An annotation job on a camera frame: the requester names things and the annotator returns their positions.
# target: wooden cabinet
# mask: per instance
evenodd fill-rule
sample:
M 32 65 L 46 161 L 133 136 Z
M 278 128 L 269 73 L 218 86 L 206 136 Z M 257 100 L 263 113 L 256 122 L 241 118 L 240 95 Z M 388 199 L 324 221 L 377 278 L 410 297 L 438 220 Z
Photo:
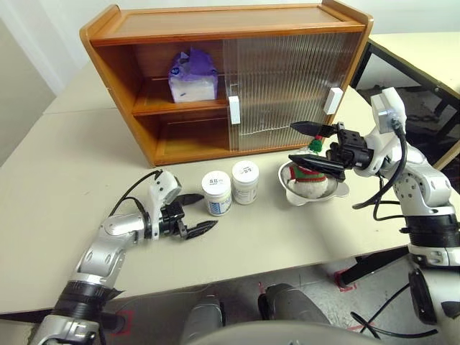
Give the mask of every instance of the wooden cabinet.
M 80 31 L 88 54 L 153 165 L 300 147 L 292 121 L 329 123 L 331 87 L 345 87 L 372 18 L 322 4 L 120 10 L 110 6 Z M 218 71 L 217 98 L 174 103 L 167 76 L 191 47 Z M 239 97 L 240 124 L 229 117 Z

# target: jar label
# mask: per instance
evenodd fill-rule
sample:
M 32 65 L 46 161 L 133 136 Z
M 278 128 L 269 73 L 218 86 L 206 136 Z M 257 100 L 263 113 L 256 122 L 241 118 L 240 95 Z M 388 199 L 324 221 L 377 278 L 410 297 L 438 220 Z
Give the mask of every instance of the jar label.
M 231 206 L 231 198 L 227 198 L 225 201 L 221 203 L 213 203 L 208 201 L 208 209 L 211 214 L 224 214 L 228 211 Z
M 242 191 L 234 188 L 233 195 L 237 203 L 251 203 L 257 196 L 257 189 Z

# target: floor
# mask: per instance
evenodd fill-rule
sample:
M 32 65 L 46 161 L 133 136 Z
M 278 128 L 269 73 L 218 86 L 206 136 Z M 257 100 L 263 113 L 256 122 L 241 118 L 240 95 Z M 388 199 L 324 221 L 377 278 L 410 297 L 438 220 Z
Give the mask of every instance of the floor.
M 279 282 L 287 282 L 300 288 L 318 305 L 333 325 L 358 331 L 359 324 L 349 315 L 350 311 L 369 318 L 394 292 L 408 282 L 408 272 L 412 265 L 407 257 L 402 258 L 358 281 L 356 289 L 341 292 L 333 284 L 331 276 L 337 270 L 350 267 L 354 263 L 353 259 L 348 259 L 331 264 L 244 277 L 172 293 L 115 300 L 108 304 L 107 310 L 126 316 L 130 326 L 125 334 L 108 335 L 107 340 L 109 344 L 114 345 L 179 344 L 188 311 L 201 297 L 209 293 L 216 294 L 224 303 L 227 324 L 259 320 L 259 284 L 268 287 Z M 377 327 L 400 333 L 418 333 L 432 329 L 416 318 L 408 290 L 390 304 L 374 323 Z M 387 336 L 382 336 L 382 340 L 387 344 L 397 345 L 444 344 L 438 334 L 415 341 Z

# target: plastic jar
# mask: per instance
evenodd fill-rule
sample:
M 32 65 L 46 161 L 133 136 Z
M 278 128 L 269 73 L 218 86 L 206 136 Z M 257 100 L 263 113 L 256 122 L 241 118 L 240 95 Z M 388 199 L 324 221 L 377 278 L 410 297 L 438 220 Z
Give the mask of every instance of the plastic jar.
M 230 177 L 223 171 L 211 171 L 201 181 L 208 211 L 213 216 L 222 216 L 231 206 Z
M 231 169 L 232 194 L 237 203 L 249 205 L 257 197 L 259 168 L 250 160 L 241 160 Z

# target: small bowl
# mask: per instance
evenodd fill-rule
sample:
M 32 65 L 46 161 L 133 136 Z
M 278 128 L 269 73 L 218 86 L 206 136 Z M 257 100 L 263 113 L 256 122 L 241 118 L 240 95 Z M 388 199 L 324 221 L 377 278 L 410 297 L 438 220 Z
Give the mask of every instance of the small bowl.
M 287 201 L 289 201 L 294 206 L 302 206 L 306 203 L 316 201 L 326 201 L 333 197 L 343 198 L 344 196 L 347 196 L 350 191 L 350 188 L 346 183 L 338 182 L 336 178 L 333 178 L 332 176 L 326 174 L 326 177 L 328 179 L 328 187 L 326 189 L 326 192 L 324 192 L 324 194 L 317 199 L 304 198 L 301 195 L 296 194 L 293 190 L 291 190 L 282 180 L 281 171 L 284 167 L 289 165 L 295 165 L 295 163 L 289 161 L 281 165 L 280 169 L 278 170 L 278 179 L 280 180 L 280 183 L 283 186 L 283 188 L 286 190 Z

